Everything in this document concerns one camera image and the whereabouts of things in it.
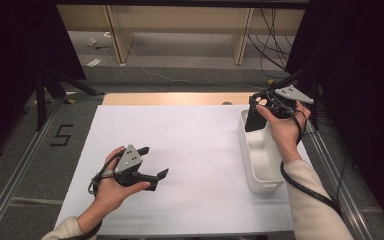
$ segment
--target white sleeve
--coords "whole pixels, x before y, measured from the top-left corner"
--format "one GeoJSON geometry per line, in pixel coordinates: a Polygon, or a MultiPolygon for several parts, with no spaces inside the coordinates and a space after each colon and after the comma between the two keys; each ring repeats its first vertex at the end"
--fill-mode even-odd
{"type": "Polygon", "coordinates": [[[79,224],[77,223],[77,217],[68,217],[64,221],[62,221],[60,225],[58,225],[58,227],[54,229],[54,231],[46,234],[42,238],[42,240],[64,239],[64,238],[81,236],[83,234],[84,233],[82,232],[82,230],[79,227],[79,224]]]}
{"type": "MultiPolygon", "coordinates": [[[[314,169],[303,160],[285,164],[285,172],[299,184],[330,199],[314,169]]],[[[287,184],[297,240],[353,239],[341,217],[328,205],[287,184]]]]}

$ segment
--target white table surface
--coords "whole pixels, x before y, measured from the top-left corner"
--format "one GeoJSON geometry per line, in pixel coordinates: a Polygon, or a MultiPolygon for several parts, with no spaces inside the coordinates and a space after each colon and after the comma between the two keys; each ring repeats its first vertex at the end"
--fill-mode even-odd
{"type": "MultiPolygon", "coordinates": [[[[99,235],[167,237],[241,235],[293,229],[285,183],[255,194],[247,185],[238,139],[249,105],[99,106],[57,225],[93,201],[91,178],[116,147],[150,147],[139,171],[169,168],[157,190],[129,197],[99,235]]],[[[299,151],[309,162],[302,143],[299,151]]]]}

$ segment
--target white plastic bin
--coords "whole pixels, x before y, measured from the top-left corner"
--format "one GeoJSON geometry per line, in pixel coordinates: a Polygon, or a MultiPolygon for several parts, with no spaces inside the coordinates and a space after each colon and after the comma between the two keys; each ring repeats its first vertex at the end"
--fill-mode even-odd
{"type": "Polygon", "coordinates": [[[245,132],[248,110],[241,112],[238,135],[251,191],[274,192],[284,182],[280,173],[282,158],[273,141],[270,126],[253,132],[245,132]]]}

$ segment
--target hand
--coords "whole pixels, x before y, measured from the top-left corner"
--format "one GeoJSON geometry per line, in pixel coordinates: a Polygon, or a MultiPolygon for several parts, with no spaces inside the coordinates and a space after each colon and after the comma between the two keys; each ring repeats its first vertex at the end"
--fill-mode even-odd
{"type": "MultiPolygon", "coordinates": [[[[292,118],[279,119],[264,106],[258,105],[257,110],[269,122],[272,138],[279,148],[279,153],[283,161],[286,163],[288,161],[301,159],[296,148],[299,132],[295,121],[292,118]]],[[[302,129],[304,129],[305,123],[310,115],[310,110],[297,101],[295,117],[301,124],[302,129]]]]}
{"type": "MultiPolygon", "coordinates": [[[[114,149],[105,159],[108,162],[116,153],[124,147],[114,149]]],[[[112,161],[106,170],[114,170],[116,161],[112,161]]],[[[149,182],[139,182],[129,187],[118,184],[114,178],[104,178],[101,180],[95,200],[90,207],[77,218],[77,223],[83,233],[88,233],[102,221],[110,212],[119,208],[123,201],[130,195],[148,188],[149,182]]]]}

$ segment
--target table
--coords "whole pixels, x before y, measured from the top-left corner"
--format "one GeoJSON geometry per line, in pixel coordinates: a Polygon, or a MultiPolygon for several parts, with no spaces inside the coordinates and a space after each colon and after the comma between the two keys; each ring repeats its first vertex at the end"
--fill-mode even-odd
{"type": "MultiPolygon", "coordinates": [[[[99,235],[175,237],[291,231],[286,186],[256,194],[247,185],[237,128],[240,111],[248,109],[249,95],[108,95],[95,114],[57,224],[80,214],[92,202],[86,187],[108,152],[132,143],[137,148],[150,147],[143,157],[142,173],[170,171],[155,192],[133,195],[108,215],[99,235]],[[188,101],[168,105],[178,99],[188,101]],[[221,105],[227,101],[238,105],[221,105]]],[[[302,144],[299,151],[309,161],[302,144]]]]}

